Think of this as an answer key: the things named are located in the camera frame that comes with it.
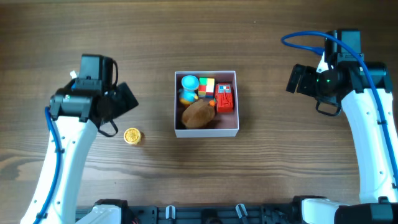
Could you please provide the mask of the yellow round wheel toy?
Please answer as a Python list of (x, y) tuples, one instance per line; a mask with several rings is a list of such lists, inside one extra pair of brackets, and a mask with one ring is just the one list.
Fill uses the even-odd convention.
[(129, 128), (125, 130), (123, 138), (130, 145), (138, 145), (141, 142), (141, 132), (137, 128)]

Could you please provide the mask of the yellow duck toy blue hat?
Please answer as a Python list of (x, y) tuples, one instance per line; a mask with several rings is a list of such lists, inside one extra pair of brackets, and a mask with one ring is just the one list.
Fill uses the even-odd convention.
[(179, 101), (182, 105), (188, 107), (196, 100), (198, 100), (198, 95), (196, 91), (199, 87), (199, 80), (193, 75), (186, 75), (182, 78), (182, 88), (179, 89)]

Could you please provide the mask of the brown plush capybara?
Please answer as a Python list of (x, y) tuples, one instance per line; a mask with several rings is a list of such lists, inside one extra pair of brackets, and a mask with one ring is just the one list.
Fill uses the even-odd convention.
[(203, 99), (190, 105), (182, 114), (182, 123), (187, 129), (204, 128), (215, 117), (215, 107)]

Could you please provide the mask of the red toy truck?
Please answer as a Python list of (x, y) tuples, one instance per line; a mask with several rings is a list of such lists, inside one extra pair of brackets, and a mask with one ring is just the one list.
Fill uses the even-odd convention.
[(229, 83), (219, 83), (215, 91), (216, 111), (226, 114), (232, 113), (234, 108), (233, 91)]

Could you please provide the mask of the colourful puzzle cube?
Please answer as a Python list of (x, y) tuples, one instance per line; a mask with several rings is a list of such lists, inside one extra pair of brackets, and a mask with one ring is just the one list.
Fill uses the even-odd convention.
[(199, 78), (198, 96), (200, 98), (214, 98), (215, 79), (214, 78)]

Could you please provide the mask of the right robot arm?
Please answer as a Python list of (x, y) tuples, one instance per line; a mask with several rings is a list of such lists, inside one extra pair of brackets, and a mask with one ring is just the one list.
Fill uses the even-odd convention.
[(297, 196), (291, 223), (396, 223), (397, 131), (392, 112), (393, 86), (386, 65), (366, 62), (356, 29), (322, 33), (317, 67), (295, 65), (286, 90), (314, 98), (344, 113), (359, 167), (359, 203), (347, 205), (325, 197)]

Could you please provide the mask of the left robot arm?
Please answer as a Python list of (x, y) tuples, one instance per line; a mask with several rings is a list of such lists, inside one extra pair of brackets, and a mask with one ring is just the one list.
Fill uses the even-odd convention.
[(75, 78), (45, 107), (49, 143), (32, 201), (22, 223), (74, 223), (88, 151), (100, 129), (138, 106), (126, 83), (118, 83), (111, 57), (84, 54)]

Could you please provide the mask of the white box pink inside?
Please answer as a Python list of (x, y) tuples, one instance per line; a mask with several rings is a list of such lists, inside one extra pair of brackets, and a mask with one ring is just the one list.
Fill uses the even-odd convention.
[[(197, 78), (214, 78), (218, 83), (231, 83), (233, 91), (234, 108), (229, 114), (217, 114), (215, 118), (201, 129), (186, 129), (181, 122), (185, 107), (178, 100), (178, 90), (182, 88), (182, 78), (194, 75)], [(235, 137), (239, 131), (239, 103), (236, 72), (230, 71), (179, 71), (174, 75), (174, 131), (178, 138), (212, 138)]]

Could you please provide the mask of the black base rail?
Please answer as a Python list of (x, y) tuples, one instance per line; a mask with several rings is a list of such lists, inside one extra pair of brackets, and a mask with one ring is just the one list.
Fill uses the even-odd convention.
[(323, 197), (295, 197), (290, 203), (210, 207), (129, 206), (125, 200), (99, 200), (75, 212), (77, 223), (347, 223), (346, 205)]

